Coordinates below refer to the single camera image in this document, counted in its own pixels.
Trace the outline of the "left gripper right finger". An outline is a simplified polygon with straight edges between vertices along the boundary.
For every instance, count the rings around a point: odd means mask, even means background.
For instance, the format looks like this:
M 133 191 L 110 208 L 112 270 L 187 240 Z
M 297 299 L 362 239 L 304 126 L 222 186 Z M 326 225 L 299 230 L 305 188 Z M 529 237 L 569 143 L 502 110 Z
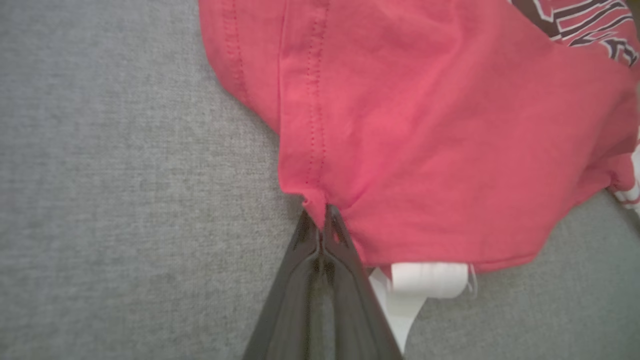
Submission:
M 403 360 L 338 208 L 326 205 L 321 251 L 333 291 L 336 360 Z

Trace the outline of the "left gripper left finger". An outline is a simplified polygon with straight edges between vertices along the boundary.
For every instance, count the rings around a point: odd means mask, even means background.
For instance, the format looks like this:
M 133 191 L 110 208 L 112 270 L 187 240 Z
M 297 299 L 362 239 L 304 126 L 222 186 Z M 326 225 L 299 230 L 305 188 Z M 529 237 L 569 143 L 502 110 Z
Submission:
M 279 265 L 242 360 L 309 360 L 319 230 L 304 210 Z

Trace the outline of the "red Bulls basketball jersey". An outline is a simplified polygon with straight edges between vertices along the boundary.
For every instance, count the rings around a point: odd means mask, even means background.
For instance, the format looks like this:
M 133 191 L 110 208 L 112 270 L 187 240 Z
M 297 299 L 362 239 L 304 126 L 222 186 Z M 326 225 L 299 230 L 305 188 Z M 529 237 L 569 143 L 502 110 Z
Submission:
M 338 208 L 401 353 L 426 299 L 533 260 L 609 189 L 640 218 L 627 0 L 198 0 L 220 84 L 279 136 L 279 186 Z

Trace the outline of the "grey sofa seat cushion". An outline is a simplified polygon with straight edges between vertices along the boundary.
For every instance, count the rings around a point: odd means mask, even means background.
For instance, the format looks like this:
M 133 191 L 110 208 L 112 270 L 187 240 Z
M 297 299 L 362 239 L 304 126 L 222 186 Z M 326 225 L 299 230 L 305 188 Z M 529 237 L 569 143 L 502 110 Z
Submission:
M 301 212 L 194 0 L 0 0 L 0 360 L 241 360 Z M 429 300 L 406 360 L 640 360 L 608 193 L 528 265 Z

